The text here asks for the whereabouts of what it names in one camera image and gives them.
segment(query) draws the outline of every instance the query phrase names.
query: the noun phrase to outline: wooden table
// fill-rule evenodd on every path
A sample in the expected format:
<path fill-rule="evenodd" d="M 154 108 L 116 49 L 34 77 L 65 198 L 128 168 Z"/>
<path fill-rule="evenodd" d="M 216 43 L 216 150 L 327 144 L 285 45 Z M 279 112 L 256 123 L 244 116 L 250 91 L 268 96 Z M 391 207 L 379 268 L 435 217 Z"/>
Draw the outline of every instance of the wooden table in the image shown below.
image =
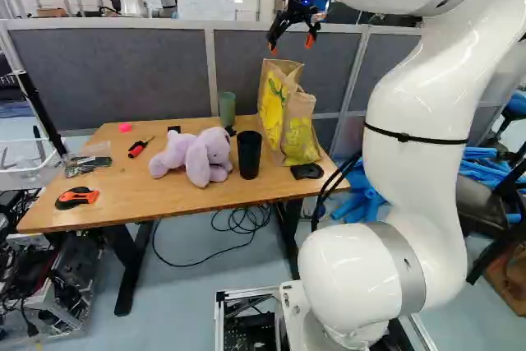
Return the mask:
<path fill-rule="evenodd" d="M 211 183 L 200 189 L 188 180 L 184 170 L 174 170 L 161 179 L 153 179 L 148 172 L 148 162 L 165 147 L 168 127 L 179 125 L 182 133 L 197 134 L 208 127 L 218 126 L 219 118 L 139 121 L 131 124 L 132 130 L 128 133 L 119 132 L 117 123 L 106 123 L 99 128 L 87 144 L 110 141 L 113 165 L 75 178 L 68 179 L 62 174 L 57 176 L 18 224 L 18 231 L 52 233 L 101 228 L 107 244 L 127 268 L 115 307 L 115 313 L 121 316 L 128 314 L 132 307 L 132 295 L 153 219 L 250 206 L 261 202 L 287 201 L 286 205 L 277 204 L 276 209 L 293 278 L 299 278 L 298 247 L 294 234 L 301 215 L 302 199 L 316 195 L 337 169 L 325 152 L 318 162 L 325 171 L 324 176 L 317 180 L 297 181 L 289 168 L 276 166 L 272 162 L 270 151 L 264 144 L 261 149 L 259 176 L 253 180 L 245 180 L 238 172 L 237 140 L 233 138 L 233 172 L 225 182 Z M 258 130 L 256 116 L 236 117 L 234 129 L 238 132 Z M 139 157 L 127 157 L 127 150 L 133 142 L 147 140 L 152 136 L 155 136 L 154 140 Z M 54 203 L 60 194 L 80 186 L 100 191 L 94 204 L 65 211 L 55 209 Z M 336 191 L 349 188 L 347 180 L 344 180 Z M 142 221 L 145 222 L 134 242 L 124 224 Z"/>

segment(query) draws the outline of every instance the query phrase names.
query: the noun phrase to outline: black cup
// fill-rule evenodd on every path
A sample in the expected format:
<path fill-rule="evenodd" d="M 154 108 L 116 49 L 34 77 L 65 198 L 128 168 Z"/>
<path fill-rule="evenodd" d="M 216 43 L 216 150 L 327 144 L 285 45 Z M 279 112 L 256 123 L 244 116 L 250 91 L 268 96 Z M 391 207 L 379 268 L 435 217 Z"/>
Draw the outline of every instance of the black cup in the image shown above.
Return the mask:
<path fill-rule="evenodd" d="M 255 131 L 238 133 L 239 173 L 252 180 L 260 172 L 261 135 Z"/>

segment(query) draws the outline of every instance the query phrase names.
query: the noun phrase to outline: pink object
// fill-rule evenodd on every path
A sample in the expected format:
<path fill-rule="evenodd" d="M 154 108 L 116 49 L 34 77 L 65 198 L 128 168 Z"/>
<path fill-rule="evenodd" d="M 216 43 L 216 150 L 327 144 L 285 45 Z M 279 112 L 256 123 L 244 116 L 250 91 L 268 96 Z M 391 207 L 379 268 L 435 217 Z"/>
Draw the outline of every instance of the pink object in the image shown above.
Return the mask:
<path fill-rule="evenodd" d="M 131 129 L 132 129 L 132 125 L 131 125 L 130 123 L 121 123 L 121 124 L 118 126 L 118 130 L 119 130 L 121 133 L 129 132 Z"/>
<path fill-rule="evenodd" d="M 204 188 L 227 179 L 233 168 L 229 155 L 230 136 L 222 127 L 205 129 L 199 136 L 169 131 L 166 148 L 151 159 L 148 169 L 153 178 L 161 178 L 185 165 L 190 181 Z"/>

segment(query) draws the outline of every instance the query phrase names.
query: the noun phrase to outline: green cup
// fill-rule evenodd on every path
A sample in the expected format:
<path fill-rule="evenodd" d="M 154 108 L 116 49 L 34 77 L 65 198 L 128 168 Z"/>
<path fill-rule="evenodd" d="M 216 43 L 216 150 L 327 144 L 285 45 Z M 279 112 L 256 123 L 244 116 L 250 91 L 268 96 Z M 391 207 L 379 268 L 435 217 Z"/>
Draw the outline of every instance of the green cup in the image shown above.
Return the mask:
<path fill-rule="evenodd" d="M 221 92 L 219 94 L 219 117 L 222 127 L 231 127 L 236 118 L 236 94 Z"/>

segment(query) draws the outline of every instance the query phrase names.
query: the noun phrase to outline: black strap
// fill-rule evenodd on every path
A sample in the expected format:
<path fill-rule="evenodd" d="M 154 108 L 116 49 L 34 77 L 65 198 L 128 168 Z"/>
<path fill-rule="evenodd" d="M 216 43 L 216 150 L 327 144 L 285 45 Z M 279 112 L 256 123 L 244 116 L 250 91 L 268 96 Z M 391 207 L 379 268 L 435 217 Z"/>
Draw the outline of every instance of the black strap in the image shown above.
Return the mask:
<path fill-rule="evenodd" d="M 369 125 L 367 122 L 365 122 L 365 126 L 367 129 L 371 129 L 373 132 L 377 132 L 377 133 L 380 133 L 382 135 L 386 135 L 389 137 L 394 137 L 400 143 L 407 143 L 408 141 L 416 141 L 418 143 L 428 143 L 428 144 L 457 145 L 457 144 L 466 144 L 468 142 L 468 139 L 462 139 L 462 140 L 429 139 L 427 137 L 411 136 L 407 133 L 390 132 L 390 131 L 386 131 L 385 129 L 380 129 L 379 127 L 373 127 L 372 125 Z"/>

